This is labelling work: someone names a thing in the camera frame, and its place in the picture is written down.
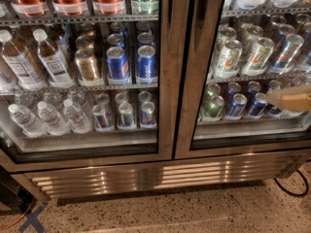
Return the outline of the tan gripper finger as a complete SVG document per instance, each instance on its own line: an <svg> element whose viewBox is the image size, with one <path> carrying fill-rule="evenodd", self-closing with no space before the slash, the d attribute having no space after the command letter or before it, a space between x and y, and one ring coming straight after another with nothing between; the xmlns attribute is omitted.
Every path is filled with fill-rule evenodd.
<svg viewBox="0 0 311 233"><path fill-rule="evenodd" d="M281 110L298 112L311 110L311 84L270 90L265 97L269 104Z"/></svg>

